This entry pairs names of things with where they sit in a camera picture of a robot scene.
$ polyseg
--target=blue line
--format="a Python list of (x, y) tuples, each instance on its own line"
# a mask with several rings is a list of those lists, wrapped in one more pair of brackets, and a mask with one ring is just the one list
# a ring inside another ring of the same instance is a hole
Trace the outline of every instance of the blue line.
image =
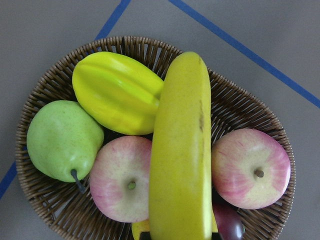
[[(114, 9), (113, 13), (106, 21), (98, 35), (95, 37), (94, 40), (98, 40), (101, 38), (105, 38), (112, 28), (115, 26), (117, 21), (119, 20), (122, 13), (125, 11), (127, 6), (129, 5), (131, 0), (122, 0), (119, 5)], [(8, 187), (10, 186), (11, 182), (17, 175), (17, 168), (16, 168), (16, 161), (13, 162), (8, 172), (5, 174), (4, 178), (0, 182), (0, 200), (7, 191)]]
[(16, 161), (14, 161), (9, 168), (9, 170), (6, 172), (4, 178), (0, 182), (0, 200), (2, 196), (7, 191), (9, 185), (14, 180), (15, 176), (17, 175), (17, 168), (16, 168)]
[(217, 35), (219, 38), (224, 40), (226, 43), (231, 45), (233, 48), (241, 52), (243, 55), (251, 59), (253, 62), (255, 62), (257, 65), (265, 69), (267, 72), (275, 76), (277, 79), (279, 79), (281, 82), (286, 84), (288, 87), (296, 91), (298, 94), (303, 96), (305, 99), (307, 99), (309, 102), (314, 104), (320, 109), (320, 99), (317, 98), (315, 95), (304, 89), (302, 86), (300, 86), (298, 83), (293, 81), (291, 78), (289, 78), (287, 75), (279, 71), (277, 68), (272, 66), (270, 63), (268, 63), (266, 60), (258, 56), (256, 53), (254, 53), (252, 50), (244, 46), (241, 42), (233, 38), (231, 35), (223, 31), (220, 27), (215, 25), (213, 22), (208, 20), (206, 17), (201, 15), (199, 12), (194, 10), (192, 7), (187, 5), (181, 0), (169, 0), (173, 5), (178, 7), (180, 10), (182, 10), (184, 13), (189, 15), (191, 18), (196, 20), (198, 23), (209, 29), (212, 33)]
[(111, 32), (112, 28), (116, 25), (117, 21), (126, 10), (130, 1), (131, 0), (121, 0), (94, 40), (105, 38)]

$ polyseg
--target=green pear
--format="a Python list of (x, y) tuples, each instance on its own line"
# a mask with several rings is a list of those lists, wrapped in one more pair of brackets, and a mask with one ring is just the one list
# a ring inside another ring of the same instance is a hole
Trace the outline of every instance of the green pear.
[(28, 128), (26, 145), (34, 166), (63, 182), (77, 182), (91, 170), (104, 131), (77, 102), (56, 100), (42, 107)]

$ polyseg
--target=plastic fruit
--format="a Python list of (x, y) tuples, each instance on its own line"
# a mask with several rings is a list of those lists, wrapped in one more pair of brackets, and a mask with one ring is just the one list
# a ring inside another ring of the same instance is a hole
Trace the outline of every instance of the plastic fruit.
[(95, 205), (107, 217), (123, 223), (148, 218), (151, 146), (147, 138), (127, 135), (98, 152), (89, 184)]
[(39, 171), (71, 183), (90, 172), (103, 140), (102, 127), (77, 102), (57, 100), (34, 116), (26, 145)]
[(219, 195), (242, 209), (275, 203), (290, 179), (285, 149), (266, 133), (249, 128), (227, 133), (212, 147), (212, 182)]
[(139, 238), (142, 232), (150, 232), (149, 219), (132, 223), (131, 231), (133, 239), (140, 240)]
[(170, 64), (152, 139), (152, 240), (211, 240), (211, 86), (195, 52)]
[(126, 135), (153, 132), (163, 84), (142, 63), (108, 51), (86, 56), (72, 74), (80, 105), (104, 127)]
[(243, 239), (244, 226), (237, 211), (212, 191), (212, 208), (223, 240)]

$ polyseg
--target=gray floor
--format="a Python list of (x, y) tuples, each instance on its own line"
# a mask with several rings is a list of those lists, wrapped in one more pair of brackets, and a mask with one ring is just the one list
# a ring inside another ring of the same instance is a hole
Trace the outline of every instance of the gray floor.
[[(0, 180), (15, 160), (16, 126), (23, 104), (39, 77), (71, 50), (91, 42), (119, 3), (119, 0), (1, 1)], [(313, 94), (316, 102), (284, 84), (171, 1), (132, 0), (107, 36), (146, 36), (183, 51), (197, 52), (209, 68), (265, 102), (286, 129), (296, 163), (294, 204), (279, 239), (319, 239), (319, 2), (185, 0), (184, 3)], [(36, 215), (17, 177), (0, 199), (0, 238), (61, 239)]]

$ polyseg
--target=pear stem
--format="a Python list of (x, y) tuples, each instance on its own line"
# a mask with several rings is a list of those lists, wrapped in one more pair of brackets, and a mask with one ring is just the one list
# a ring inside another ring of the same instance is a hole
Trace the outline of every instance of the pear stem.
[(129, 182), (128, 189), (133, 190), (136, 188), (136, 183), (134, 181)]
[(80, 193), (84, 194), (84, 193), (86, 192), (86, 188), (85, 188), (85, 186), (79, 181), (79, 179), (78, 179), (78, 177), (77, 177), (77, 170), (72, 169), (70, 173), (71, 173), (72, 177), (74, 178), (75, 183), (77, 184)]
[(257, 177), (259, 177), (259, 178), (263, 178), (264, 175), (265, 175), (264, 171), (262, 171), (262, 170), (260, 170), (260, 169), (254, 170), (254, 174), (255, 174)]

